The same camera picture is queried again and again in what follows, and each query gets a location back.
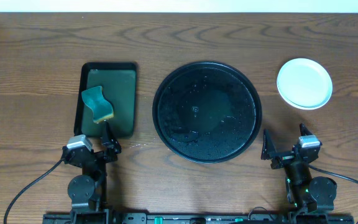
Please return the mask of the green and yellow sponge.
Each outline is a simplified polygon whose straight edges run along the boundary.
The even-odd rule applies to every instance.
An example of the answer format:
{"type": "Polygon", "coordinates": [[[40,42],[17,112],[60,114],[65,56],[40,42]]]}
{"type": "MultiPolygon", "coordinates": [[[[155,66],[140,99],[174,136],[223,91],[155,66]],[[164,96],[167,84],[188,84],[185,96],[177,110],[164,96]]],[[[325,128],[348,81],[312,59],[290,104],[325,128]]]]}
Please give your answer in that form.
{"type": "Polygon", "coordinates": [[[100,123],[114,117],[113,105],[105,99],[103,87],[95,86],[81,92],[83,103],[92,111],[93,122],[100,123]]]}

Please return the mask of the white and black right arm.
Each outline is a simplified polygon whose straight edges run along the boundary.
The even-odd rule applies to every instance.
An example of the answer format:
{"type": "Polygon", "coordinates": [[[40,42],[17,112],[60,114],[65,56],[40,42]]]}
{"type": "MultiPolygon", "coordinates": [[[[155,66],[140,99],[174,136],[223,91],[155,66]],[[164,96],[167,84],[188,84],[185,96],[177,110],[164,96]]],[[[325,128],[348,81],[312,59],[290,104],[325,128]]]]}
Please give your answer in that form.
{"type": "Polygon", "coordinates": [[[333,174],[323,171],[312,177],[311,162],[318,158],[321,141],[300,124],[300,137],[292,149],[278,152],[267,130],[263,133],[261,158],[271,161],[272,169],[284,169],[288,202],[294,209],[285,214],[270,213],[255,207],[245,215],[184,214],[184,213],[125,213],[109,207],[111,223],[334,223],[337,183],[333,174]]]}

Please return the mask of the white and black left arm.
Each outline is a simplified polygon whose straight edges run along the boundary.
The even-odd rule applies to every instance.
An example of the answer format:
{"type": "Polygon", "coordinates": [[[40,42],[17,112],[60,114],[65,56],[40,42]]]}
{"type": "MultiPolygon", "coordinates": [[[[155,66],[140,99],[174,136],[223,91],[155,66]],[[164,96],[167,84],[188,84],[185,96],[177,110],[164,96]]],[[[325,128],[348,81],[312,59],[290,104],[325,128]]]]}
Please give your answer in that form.
{"type": "Polygon", "coordinates": [[[74,177],[68,184],[71,198],[72,219],[104,213],[107,209],[107,171],[106,164],[117,160],[119,149],[108,147],[95,152],[85,146],[62,148],[62,160],[82,169],[82,174],[74,177]]]}

